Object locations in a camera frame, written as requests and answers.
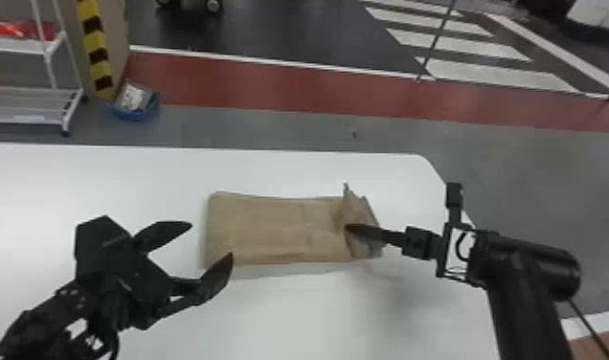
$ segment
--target white painted line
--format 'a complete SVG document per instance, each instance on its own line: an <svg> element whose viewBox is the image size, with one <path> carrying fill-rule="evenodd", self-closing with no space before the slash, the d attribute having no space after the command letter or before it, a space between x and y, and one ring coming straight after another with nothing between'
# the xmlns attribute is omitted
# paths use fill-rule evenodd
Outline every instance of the white painted line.
<svg viewBox="0 0 609 360"><path fill-rule="evenodd" d="M589 98L593 98L593 99L602 99L602 100L606 100L608 99L609 94L599 94L599 93L584 93L584 95L586 95Z"/></svg>
<svg viewBox="0 0 609 360"><path fill-rule="evenodd" d="M376 8L366 7L367 11L378 20L393 21L402 24L422 26L425 28L435 28L440 26L440 19L436 17L427 17L420 15L412 15L410 13L382 10ZM445 30L453 32L478 34L485 36L492 36L491 33L487 32L484 28L479 25L463 22L459 20L449 20L445 24Z"/></svg>
<svg viewBox="0 0 609 360"><path fill-rule="evenodd" d="M508 19L505 16L491 13L488 13L487 16L492 20L498 22L499 24L503 25L507 29L531 41L532 43L546 50L552 55L558 57L567 64L573 66L578 71L586 74L589 78L594 79L595 81L609 88L609 74L599 69L595 65L592 65L589 62L579 58L578 56L575 56L574 54L568 52L567 50L562 49L561 47L551 43L549 40L539 36L538 34L533 33L532 31Z"/></svg>
<svg viewBox="0 0 609 360"><path fill-rule="evenodd" d="M191 52L188 50L155 48L155 47L146 46L146 45L130 45L130 51L132 51L134 53L162 54L162 55L185 56L185 57L200 57L200 58L210 58L213 60L250 62L250 63L254 63L254 64L276 65L276 66L285 66L285 67L293 67L293 68L301 68L301 69L326 70L326 71L334 71L334 72L339 72L339 73L373 75L373 76L388 77L388 78L415 79L417 77L417 74L412 74L412 73L399 73L399 72L385 71L385 70L359 69L359 68L352 68L352 67L345 67L345 66L313 64L313 63L299 62L299 61L275 60L273 58L260 58L260 57L225 55L225 54L215 54L215 53Z"/></svg>
<svg viewBox="0 0 609 360"><path fill-rule="evenodd" d="M429 48L434 40L434 36L432 34L407 32L398 29L387 29L387 31L403 45ZM437 42L437 49L457 53L532 61L529 57L519 53L517 50L508 45L486 41L465 40L451 36L441 36Z"/></svg>
<svg viewBox="0 0 609 360"><path fill-rule="evenodd" d="M441 15L445 15L447 12L447 7L441 5L431 5L426 3L419 3L417 1L409 1L409 0L362 0L364 3L369 4L382 4L382 5L390 5L393 7L399 7L403 9L412 9L412 10L421 10L428 12L440 13ZM455 17L463 17L458 11L452 11L452 16Z"/></svg>
<svg viewBox="0 0 609 360"><path fill-rule="evenodd" d="M495 85L579 93L577 89L553 74L508 69L496 66L431 59L427 70L437 79L471 81Z"/></svg>
<svg viewBox="0 0 609 360"><path fill-rule="evenodd" d="M591 324L596 332L609 331L609 311L599 312L597 314L586 315L586 320ZM561 325L564 328L566 338L569 340L578 339L581 337L589 336L590 333L586 329L581 320L578 318L569 318L561 321Z"/></svg>

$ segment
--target wheel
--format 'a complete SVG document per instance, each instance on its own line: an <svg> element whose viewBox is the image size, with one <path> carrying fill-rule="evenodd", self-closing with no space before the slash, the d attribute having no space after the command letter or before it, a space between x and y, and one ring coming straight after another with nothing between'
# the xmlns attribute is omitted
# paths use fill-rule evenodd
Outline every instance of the wheel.
<svg viewBox="0 0 609 360"><path fill-rule="evenodd" d="M221 9L221 0L206 0L206 10L210 13L218 13Z"/></svg>
<svg viewBox="0 0 609 360"><path fill-rule="evenodd" d="M181 0L155 0L155 2L164 8L179 8L182 4Z"/></svg>

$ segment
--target red floor stripe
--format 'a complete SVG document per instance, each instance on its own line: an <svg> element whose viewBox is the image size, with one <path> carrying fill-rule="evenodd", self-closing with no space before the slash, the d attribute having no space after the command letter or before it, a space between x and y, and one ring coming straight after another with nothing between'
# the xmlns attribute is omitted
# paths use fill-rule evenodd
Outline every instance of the red floor stripe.
<svg viewBox="0 0 609 360"><path fill-rule="evenodd" d="M165 104L609 132L609 102L541 91L138 53L125 76Z"/></svg>

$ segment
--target red object on shelf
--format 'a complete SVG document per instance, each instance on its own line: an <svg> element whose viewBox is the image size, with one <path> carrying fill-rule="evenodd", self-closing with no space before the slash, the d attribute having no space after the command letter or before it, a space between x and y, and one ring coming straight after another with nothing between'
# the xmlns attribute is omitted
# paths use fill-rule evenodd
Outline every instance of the red object on shelf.
<svg viewBox="0 0 609 360"><path fill-rule="evenodd" d="M53 21L42 21L41 27L43 28L43 37L46 41L55 39L56 30ZM0 21L0 36L40 40L36 22L33 20Z"/></svg>
<svg viewBox="0 0 609 360"><path fill-rule="evenodd" d="M25 34L14 24L0 21L0 36L25 37Z"/></svg>

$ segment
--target crosswalk stripe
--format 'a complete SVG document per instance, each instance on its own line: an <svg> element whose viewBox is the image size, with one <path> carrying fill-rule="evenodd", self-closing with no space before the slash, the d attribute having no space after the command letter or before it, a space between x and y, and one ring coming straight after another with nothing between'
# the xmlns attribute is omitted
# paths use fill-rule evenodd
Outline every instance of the crosswalk stripe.
<svg viewBox="0 0 609 360"><path fill-rule="evenodd" d="M505 16L489 13L487 14L487 17L506 27L515 34L524 37L526 40L544 49L551 55L566 62L567 64L577 69L577 71L585 74L589 78L609 88L609 74L599 69L595 65L553 44L548 39L532 32L529 29L526 29L517 22L512 21Z"/></svg>
<svg viewBox="0 0 609 360"><path fill-rule="evenodd" d="M420 48L429 48L432 44L432 40L434 39L434 36L431 34L407 32L398 29L387 29L387 31L401 44ZM486 41L465 40L451 36L441 36L437 42L437 49L458 53L531 61L529 57L519 53L508 45Z"/></svg>
<svg viewBox="0 0 609 360"><path fill-rule="evenodd" d="M420 15L412 15L410 13L388 11L376 8L366 7L370 14L379 20L393 21L397 23L417 25L426 28L438 28L440 26L440 18L427 17ZM463 22L459 20L449 20L445 24L445 29L453 32L480 34L485 36L492 36L491 33L487 32L484 28L479 25Z"/></svg>
<svg viewBox="0 0 609 360"><path fill-rule="evenodd" d="M365 4L382 4L382 5L390 5L393 7L399 7L403 9L412 9L412 10L421 10L428 12L435 12L440 14L445 14L447 12L447 7L441 5L431 5L425 3L419 3L416 1L409 0L362 0ZM452 16L462 17L458 11L452 11Z"/></svg>
<svg viewBox="0 0 609 360"><path fill-rule="evenodd" d="M417 60L422 62L423 58L417 57ZM429 61L427 71L438 79L579 93L577 89L557 76L538 71L508 69L438 59L431 59Z"/></svg>

